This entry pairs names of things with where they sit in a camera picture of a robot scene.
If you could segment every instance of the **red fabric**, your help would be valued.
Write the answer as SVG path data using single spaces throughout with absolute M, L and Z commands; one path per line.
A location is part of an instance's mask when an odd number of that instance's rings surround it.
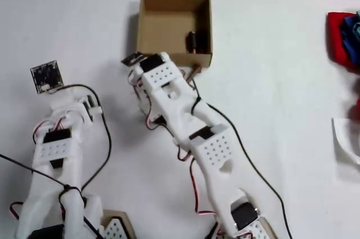
M 356 14 L 347 12 L 329 12 L 327 14 L 327 22 L 334 61 L 349 69 L 358 69 L 358 67 L 351 62 L 350 58 L 348 58 L 343 47 L 340 31 L 340 24 L 343 22 L 343 19 L 352 16 L 356 16 Z

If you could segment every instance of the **cardboard box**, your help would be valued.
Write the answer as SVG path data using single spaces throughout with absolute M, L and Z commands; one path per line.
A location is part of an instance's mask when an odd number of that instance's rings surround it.
M 210 0 L 141 0 L 137 50 L 167 52 L 178 66 L 209 67 L 213 55 L 210 6 Z M 202 53 L 187 51 L 190 31 L 202 36 Z

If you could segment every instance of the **white tablecloth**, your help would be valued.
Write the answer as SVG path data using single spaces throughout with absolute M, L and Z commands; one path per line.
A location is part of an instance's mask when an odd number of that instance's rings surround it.
M 0 0 L 0 152 L 32 163 L 32 129 L 49 111 L 29 69 L 57 60 L 66 84 L 93 87 L 114 141 L 89 185 L 106 209 L 126 211 L 138 238 L 204 238 L 189 163 L 163 129 L 149 132 L 120 59 L 135 49 L 140 0 Z M 326 14 L 359 0 L 212 0 L 214 56 L 197 77 L 203 99 L 236 124 L 249 155 L 283 197 L 294 238 L 360 232 L 360 171 L 336 149 L 332 117 L 348 116 L 355 74 L 329 60 Z M 100 119 L 84 136 L 84 179 L 106 156 Z M 244 187 L 279 238 L 280 203 L 244 158 Z M 195 168 L 200 208 L 211 209 Z M 0 238 L 12 238 L 8 206 L 25 200 L 31 173 L 0 160 Z

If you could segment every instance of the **black wire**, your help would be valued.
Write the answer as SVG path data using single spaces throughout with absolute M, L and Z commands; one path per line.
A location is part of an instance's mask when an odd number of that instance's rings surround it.
M 88 89 L 88 90 L 91 91 L 91 92 L 93 93 L 93 95 L 95 96 L 96 102 L 97 102 L 98 106 L 102 107 L 102 106 L 101 106 L 100 99 L 99 99 L 99 96 L 97 95 L 97 93 L 95 92 L 95 90 L 92 89 L 91 87 L 87 86 L 87 85 L 84 85 L 84 84 L 70 84 L 70 85 L 66 85 L 66 86 L 63 86 L 63 87 L 57 89 L 55 92 L 60 91 L 60 90 L 64 90 L 64 89 L 68 89 L 68 88 L 71 88 L 71 87 L 83 87 L 83 88 Z M 108 139 L 109 139 L 109 149 L 108 149 L 108 152 L 107 152 L 107 157 L 106 157 L 105 161 L 103 162 L 103 164 L 96 170 L 96 172 L 89 178 L 89 180 L 87 180 L 87 181 L 85 182 L 85 184 L 81 187 L 81 190 L 82 190 L 82 191 L 94 180 L 94 178 L 95 178 L 95 177 L 99 174 L 99 172 L 105 167 L 105 165 L 107 164 L 107 162 L 108 162 L 109 159 L 110 159 L 112 141 L 111 141 L 111 135 L 110 135 L 109 127 L 107 126 L 107 122 L 106 122 L 106 119 L 105 119 L 104 110 L 102 110 L 101 118 L 102 118 L 102 121 L 103 121 L 103 125 L 104 125 L 104 127 L 105 127 L 105 131 L 106 131 L 107 137 L 108 137 Z
M 29 166 L 26 166 L 25 164 L 20 163 L 20 162 L 14 160 L 14 159 L 11 159 L 10 157 L 7 157 L 7 156 L 2 155 L 2 154 L 0 154 L 0 157 L 3 158 L 3 159 L 6 159 L 7 161 L 10 161 L 10 162 L 12 162 L 12 163 L 14 163 L 14 164 L 16 164 L 16 165 L 18 165 L 18 166 L 20 166 L 20 167 L 23 167 L 23 168 L 25 168 L 25 169 L 27 169 L 27 170 L 30 170 L 30 171 L 33 172 L 33 173 L 37 173 L 37 174 L 40 174 L 40 175 L 42 175 L 42 176 L 45 176 L 45 177 L 49 178 L 50 180 L 53 180 L 54 182 L 62 185 L 63 187 L 66 186 L 66 184 L 60 182 L 59 180 L 57 180 L 57 179 L 55 179 L 55 178 L 53 178 L 53 177 L 51 177 L 51 176 L 49 176 L 49 175 L 47 175 L 47 174 L 45 174 L 45 173 L 42 173 L 42 172 L 40 172 L 39 170 L 33 169 L 33 168 L 29 167 Z
M 42 175 L 42 176 L 45 176 L 45 177 L 53 180 L 54 182 L 62 185 L 62 186 L 64 187 L 64 190 L 60 193 L 60 195 L 59 195 L 59 197 L 58 197 L 59 202 L 60 202 L 60 206 L 61 206 L 62 209 L 64 208 L 64 206 L 62 205 L 62 203 L 61 203 L 61 201 L 60 201 L 60 198 L 61 198 L 61 196 L 62 196 L 63 194 L 65 194 L 65 193 L 66 193 L 67 191 L 69 191 L 69 190 L 78 190 L 79 193 L 80 193 L 80 195 L 81 195 L 81 197 L 82 197 L 82 199 L 84 200 L 84 197 L 82 196 L 81 191 L 80 191 L 77 187 L 72 187 L 72 186 L 70 186 L 70 185 L 68 185 L 68 184 L 64 184 L 64 183 L 60 182 L 59 180 L 57 180 L 57 179 L 55 179 L 55 178 L 53 178 L 53 177 L 51 177 L 51 176 L 49 176 L 49 175 L 47 175 L 47 174 L 45 174 L 45 173 L 40 172 L 39 170 L 33 169 L 33 168 L 31 168 L 31 167 L 23 164 L 23 163 L 20 163 L 20 162 L 16 161 L 15 159 L 12 159 L 12 158 L 10 158 L 10 157 L 7 157 L 7 156 L 5 156 L 5 155 L 0 154 L 0 157 L 3 158 L 3 159 L 5 159 L 5 160 L 7 160 L 7 161 L 10 161 L 10 162 L 12 162 L 12 163 L 14 163 L 14 164 L 16 164 L 16 165 L 18 165 L 18 166 L 20 166 L 20 167 L 23 167 L 23 168 L 25 168 L 25 169 L 27 169 L 27 170 L 30 170 L 30 171 L 32 171 L 32 172 L 34 172 L 34 173 L 38 173 L 38 174 L 40 174 L 40 175 Z M 88 220 L 86 217 L 84 217 L 84 222 L 85 222 L 85 224 L 86 224 L 87 226 L 89 226 L 89 228 L 96 234 L 96 236 L 97 236 L 98 238 L 104 239 L 104 238 L 101 236 L 101 234 L 95 229 L 95 227 L 89 222 L 89 220 Z
M 65 193 L 67 193 L 67 192 L 70 191 L 70 190 L 77 190 L 77 191 L 79 192 L 79 194 L 80 194 L 81 199 L 83 200 L 83 202 L 84 202 L 84 204 L 85 204 L 85 198 L 83 197 L 80 189 L 78 189 L 77 187 L 72 187 L 72 186 L 70 186 L 70 185 L 66 185 L 66 186 L 64 187 L 64 190 L 61 191 L 60 194 L 58 195 L 58 201 L 59 201 L 59 203 L 60 203 L 61 210 L 64 212 L 63 215 L 62 215 L 62 216 L 63 216 L 63 220 L 62 220 L 62 221 L 64 221 L 65 208 L 64 208 L 64 206 L 62 205 L 61 196 L 63 196 Z M 91 231 L 96 235 L 96 239 L 98 239 L 98 238 L 99 238 L 99 239 L 104 239 L 104 238 L 101 236 L 100 232 L 99 232 L 97 229 L 95 229 L 95 227 L 93 226 L 93 224 L 91 224 L 91 222 L 90 222 L 86 217 L 84 217 L 84 222 L 85 222 L 85 224 L 89 227 L 89 229 L 91 229 Z
M 101 236 L 100 232 L 97 229 L 95 229 L 95 227 L 91 224 L 91 222 L 86 217 L 84 217 L 84 222 L 90 228 L 90 230 L 92 230 L 92 232 L 96 234 L 96 236 L 97 236 L 96 239 L 104 239 Z
M 195 106 L 199 103 L 201 99 L 200 94 L 199 94 L 199 90 L 197 89 L 196 83 L 194 80 L 192 80 L 194 87 L 196 89 L 196 93 L 197 93 L 197 99 L 193 105 L 193 107 L 191 108 L 192 111 L 194 111 Z M 282 200 L 281 196 L 279 195 L 279 193 L 277 193 L 277 191 L 275 190 L 275 188 L 265 179 L 265 177 L 263 176 L 263 174 L 258 170 L 258 168 L 255 166 L 255 164 L 253 163 L 253 161 L 251 160 L 250 156 L 248 155 L 248 152 L 245 150 L 244 145 L 242 144 L 242 140 L 240 138 L 240 135 L 235 127 L 235 125 L 233 124 L 233 122 L 225 115 L 223 114 L 221 111 L 219 111 L 217 108 L 215 108 L 214 106 L 208 104 L 208 106 L 213 109 L 214 111 L 216 111 L 219 115 L 221 115 L 232 127 L 232 129 L 234 130 L 236 137 L 238 139 L 238 142 L 241 146 L 242 151 L 244 152 L 247 160 L 249 161 L 250 165 L 253 167 L 253 169 L 256 171 L 256 173 L 258 174 L 258 176 L 260 176 L 260 178 L 265 182 L 265 184 L 272 190 L 272 192 L 274 192 L 274 194 L 277 196 L 277 198 L 280 201 L 281 204 L 281 209 L 282 209 L 282 216 L 283 216 L 283 220 L 285 222 L 285 226 L 286 226 L 286 231 L 287 234 L 289 235 L 290 239 L 293 239 L 291 232 L 290 232 L 290 228 L 289 228 L 289 224 L 287 222 L 287 217 L 286 217 L 286 212 L 285 212 L 285 204 L 284 201 Z
M 14 201 L 10 207 L 9 210 L 11 212 L 11 214 L 14 216 L 14 218 L 16 218 L 17 220 L 19 220 L 19 214 L 15 211 L 15 209 L 13 208 L 14 205 L 23 205 L 24 203 L 22 201 Z

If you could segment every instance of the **hole pattern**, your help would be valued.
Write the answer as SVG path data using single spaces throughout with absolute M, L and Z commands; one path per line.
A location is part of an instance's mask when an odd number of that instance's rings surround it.
M 49 161 L 69 155 L 71 150 L 71 138 L 45 143 L 38 149 L 38 159 Z
M 105 230 L 105 239 L 125 239 L 127 238 L 120 221 L 113 219 Z
M 167 66 L 165 63 L 154 69 L 148 78 L 149 82 L 153 82 L 155 84 L 161 83 L 162 85 L 171 81 L 175 77 L 175 74 L 176 72 L 173 72 L 172 68 Z
M 244 228 L 244 233 L 251 231 L 253 233 L 253 239 L 271 239 L 266 233 L 266 230 L 263 228 L 259 220 L 252 222 L 249 226 Z
M 225 136 L 216 137 L 203 149 L 212 165 L 222 165 L 231 157 L 231 150 Z

